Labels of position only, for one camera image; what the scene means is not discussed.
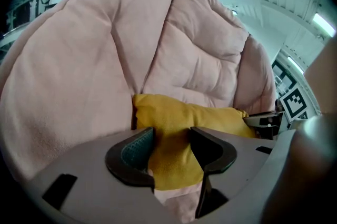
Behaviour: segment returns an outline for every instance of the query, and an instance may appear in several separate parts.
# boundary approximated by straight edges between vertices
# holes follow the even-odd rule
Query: pink fabric
[[[263,47],[217,0],[63,0],[12,46],[0,92],[0,146],[20,181],[77,144],[130,129],[134,93],[251,114],[275,101]],[[181,219],[196,189],[170,196],[189,209]]]

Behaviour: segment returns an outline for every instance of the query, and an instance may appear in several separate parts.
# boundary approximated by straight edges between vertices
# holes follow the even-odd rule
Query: mustard yellow pillow
[[[155,147],[148,169],[153,172],[157,190],[184,188],[202,180],[203,170],[187,136],[190,127],[255,138],[254,131],[242,119],[248,114],[234,108],[206,108],[152,94],[134,95],[133,105],[137,110],[137,129],[155,128]]]

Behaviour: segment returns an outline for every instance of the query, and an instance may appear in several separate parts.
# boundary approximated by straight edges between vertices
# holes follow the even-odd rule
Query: tube light
[[[296,67],[297,70],[301,72],[301,74],[304,74],[304,71],[301,69],[301,67],[291,57],[288,57],[288,60]]]
[[[318,13],[315,14],[313,21],[321,26],[322,29],[325,30],[331,37],[333,37],[336,33],[336,30]]]

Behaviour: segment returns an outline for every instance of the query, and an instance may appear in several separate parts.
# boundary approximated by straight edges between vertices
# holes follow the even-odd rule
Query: fluorescent light
[[[304,71],[301,69],[301,67],[291,57],[288,57],[288,60],[296,67],[297,70],[299,70],[301,72],[301,74],[304,73]]]
[[[336,30],[318,13],[315,14],[313,21],[320,25],[331,37],[336,33]]]

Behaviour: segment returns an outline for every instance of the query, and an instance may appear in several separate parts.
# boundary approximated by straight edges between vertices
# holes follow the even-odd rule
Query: yellow fabric
[[[254,131],[242,119],[248,114],[234,108],[206,108],[152,94],[134,95],[133,104],[137,129],[155,128],[156,142],[148,168],[153,172],[157,190],[184,188],[202,180],[203,170],[187,137],[190,127],[255,138]]]

